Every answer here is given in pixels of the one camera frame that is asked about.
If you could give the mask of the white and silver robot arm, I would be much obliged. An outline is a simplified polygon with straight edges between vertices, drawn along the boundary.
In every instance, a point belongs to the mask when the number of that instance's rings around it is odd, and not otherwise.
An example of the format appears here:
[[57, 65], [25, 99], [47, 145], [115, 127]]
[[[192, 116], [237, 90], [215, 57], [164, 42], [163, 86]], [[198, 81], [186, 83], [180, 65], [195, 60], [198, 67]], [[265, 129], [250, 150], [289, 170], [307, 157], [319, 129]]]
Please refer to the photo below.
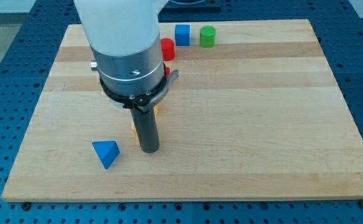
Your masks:
[[142, 95], [164, 78], [158, 14], [168, 0], [75, 0], [101, 84]]

